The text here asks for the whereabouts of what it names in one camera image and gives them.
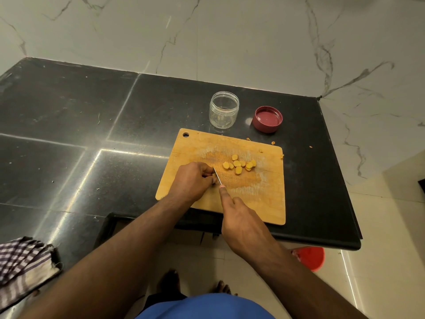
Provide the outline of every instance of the foot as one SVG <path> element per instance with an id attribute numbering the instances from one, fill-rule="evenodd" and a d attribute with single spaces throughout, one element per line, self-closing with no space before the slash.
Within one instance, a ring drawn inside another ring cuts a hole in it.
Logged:
<path id="1" fill-rule="evenodd" d="M 165 293 L 180 292 L 180 277 L 176 270 L 171 269 L 164 274 L 159 281 L 158 290 Z"/>
<path id="2" fill-rule="evenodd" d="M 217 284 L 217 287 L 214 288 L 214 290 L 212 291 L 213 293 L 226 293 L 226 294 L 232 294 L 232 292 L 230 291 L 230 287 L 228 284 L 224 284 L 224 282 L 222 280 L 220 280 Z"/>

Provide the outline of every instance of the cutting board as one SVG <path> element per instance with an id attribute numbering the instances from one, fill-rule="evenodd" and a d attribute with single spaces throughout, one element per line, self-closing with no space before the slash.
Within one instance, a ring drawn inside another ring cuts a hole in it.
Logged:
<path id="1" fill-rule="evenodd" d="M 224 161 L 257 161 L 251 171 L 225 170 Z M 240 197 L 255 210 L 263 222 L 283 225 L 285 223 L 285 185 L 282 148 L 270 144 L 235 139 L 227 136 L 180 129 L 173 150 L 156 192 L 156 199 L 165 197 L 170 190 L 178 167 L 192 161 L 203 161 L 215 167 L 221 182 L 233 197 Z M 193 208 L 223 213 L 218 185 L 209 188 Z"/>

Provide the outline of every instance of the red bucket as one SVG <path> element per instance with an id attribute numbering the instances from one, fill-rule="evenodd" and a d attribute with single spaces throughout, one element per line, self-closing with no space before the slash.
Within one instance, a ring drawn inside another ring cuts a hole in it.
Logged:
<path id="1" fill-rule="evenodd" d="M 323 247 L 301 247 L 295 248 L 291 252 L 313 272 L 318 271 L 325 263 L 325 249 Z"/>

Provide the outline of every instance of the glass jar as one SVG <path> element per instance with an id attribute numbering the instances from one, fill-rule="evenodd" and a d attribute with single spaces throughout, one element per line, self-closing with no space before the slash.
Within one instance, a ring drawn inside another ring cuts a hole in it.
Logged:
<path id="1" fill-rule="evenodd" d="M 210 102 L 210 122 L 219 129 L 230 128 L 236 121 L 239 99 L 229 92 L 215 93 Z"/>

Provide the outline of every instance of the knife blade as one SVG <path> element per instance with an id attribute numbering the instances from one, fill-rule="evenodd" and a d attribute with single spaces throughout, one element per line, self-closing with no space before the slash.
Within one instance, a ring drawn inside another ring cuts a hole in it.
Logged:
<path id="1" fill-rule="evenodd" d="M 213 167 L 213 169 L 214 169 L 215 175 L 217 176 L 219 183 L 222 185 L 220 177 L 218 176 L 217 170 L 215 169 L 215 167 Z"/>

